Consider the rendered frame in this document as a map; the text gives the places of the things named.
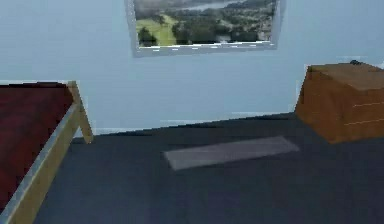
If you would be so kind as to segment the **white framed window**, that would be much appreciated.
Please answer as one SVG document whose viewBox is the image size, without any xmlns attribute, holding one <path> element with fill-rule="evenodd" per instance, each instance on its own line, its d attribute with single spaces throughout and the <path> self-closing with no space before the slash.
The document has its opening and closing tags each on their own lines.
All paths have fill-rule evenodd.
<svg viewBox="0 0 384 224">
<path fill-rule="evenodd" d="M 124 0 L 135 57 L 274 50 L 287 0 Z"/>
</svg>

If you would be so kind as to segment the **brown wooden chest of drawers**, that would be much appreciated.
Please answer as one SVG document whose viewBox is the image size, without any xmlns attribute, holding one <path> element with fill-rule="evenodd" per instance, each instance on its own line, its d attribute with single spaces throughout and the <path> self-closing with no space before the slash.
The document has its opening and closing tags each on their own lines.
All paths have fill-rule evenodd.
<svg viewBox="0 0 384 224">
<path fill-rule="evenodd" d="M 295 113 L 329 143 L 384 137 L 384 69 L 311 65 Z"/>
</svg>

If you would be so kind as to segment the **red bed with wooden frame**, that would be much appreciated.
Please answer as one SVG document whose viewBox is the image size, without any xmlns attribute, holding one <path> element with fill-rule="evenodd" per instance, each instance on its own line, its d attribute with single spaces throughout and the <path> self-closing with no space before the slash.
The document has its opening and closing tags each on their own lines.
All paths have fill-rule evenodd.
<svg viewBox="0 0 384 224">
<path fill-rule="evenodd" d="M 0 85 L 0 224 L 33 224 L 77 131 L 93 141 L 76 82 Z"/>
</svg>

